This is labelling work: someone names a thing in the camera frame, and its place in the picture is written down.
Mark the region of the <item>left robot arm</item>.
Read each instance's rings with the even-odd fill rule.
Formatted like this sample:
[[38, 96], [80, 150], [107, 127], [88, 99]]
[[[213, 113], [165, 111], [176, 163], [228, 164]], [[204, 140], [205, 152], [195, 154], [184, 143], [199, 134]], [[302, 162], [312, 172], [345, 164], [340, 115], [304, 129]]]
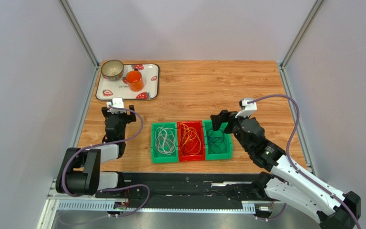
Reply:
[[105, 135], [102, 143], [86, 147], [70, 147], [66, 150], [57, 175], [55, 189], [71, 197], [93, 196], [99, 190], [117, 188], [119, 173], [102, 172], [101, 164], [124, 155], [126, 143], [138, 136], [126, 137], [126, 126], [142, 120], [134, 105], [109, 103], [102, 107]]

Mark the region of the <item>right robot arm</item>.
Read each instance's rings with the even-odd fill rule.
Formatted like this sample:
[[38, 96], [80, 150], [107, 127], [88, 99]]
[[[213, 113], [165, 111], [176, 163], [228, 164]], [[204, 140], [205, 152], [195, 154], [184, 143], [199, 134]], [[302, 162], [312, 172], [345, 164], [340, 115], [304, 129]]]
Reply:
[[222, 110], [211, 116], [213, 130], [226, 124], [224, 133], [232, 134], [250, 159], [265, 172], [252, 182], [257, 194], [292, 206], [322, 229], [353, 229], [361, 216], [361, 198], [328, 185], [288, 158], [288, 154], [265, 137], [255, 118]]

